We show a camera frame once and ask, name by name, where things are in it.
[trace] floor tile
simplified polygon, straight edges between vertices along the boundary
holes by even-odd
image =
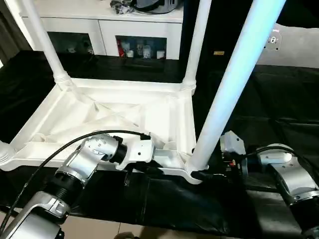
[[[220,239],[218,236],[174,231],[162,228],[143,227],[121,223],[119,233],[132,232],[140,239]]]
[[[66,239],[113,239],[120,223],[79,217],[68,217],[62,225]]]

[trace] red item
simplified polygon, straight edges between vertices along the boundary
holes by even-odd
[[[120,40],[116,40],[117,44],[118,44],[118,50],[119,50],[119,56],[120,57],[125,57],[125,53],[123,48],[121,47],[121,41]]]

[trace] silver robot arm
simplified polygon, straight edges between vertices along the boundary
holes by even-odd
[[[232,131],[220,138],[223,153],[246,155],[242,139]],[[271,172],[278,192],[302,229],[304,238],[319,239],[319,187],[312,176],[299,164],[293,150],[283,144],[270,144],[263,152],[257,153],[255,161],[262,170]],[[241,161],[243,175],[248,175],[247,159]]]
[[[85,139],[55,172],[53,179],[37,192],[15,217],[0,239],[62,239],[59,226],[70,213],[101,160],[123,170],[129,163],[150,162],[151,139],[122,144],[119,137],[100,134]]]

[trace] electrical outlet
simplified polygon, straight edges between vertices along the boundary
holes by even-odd
[[[273,31],[271,32],[266,42],[264,49],[279,51],[281,41],[282,41],[282,36],[279,33],[279,30],[273,29]]]

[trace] white pole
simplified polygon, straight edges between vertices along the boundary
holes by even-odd
[[[210,156],[257,63],[285,1],[253,1],[200,133],[194,154],[186,163],[188,173],[207,168]]]
[[[72,84],[71,78],[61,65],[61,62],[54,50],[49,35],[44,29],[41,19],[36,11],[33,0],[23,0],[22,2],[34,28],[34,32],[36,33],[41,43],[45,57],[48,60],[53,71],[54,81],[60,85],[63,84],[70,86]]]
[[[182,89],[192,89],[193,94],[196,88],[196,72],[198,68],[201,48],[203,46],[211,2],[212,0],[200,0],[199,2],[186,73],[182,83]]]

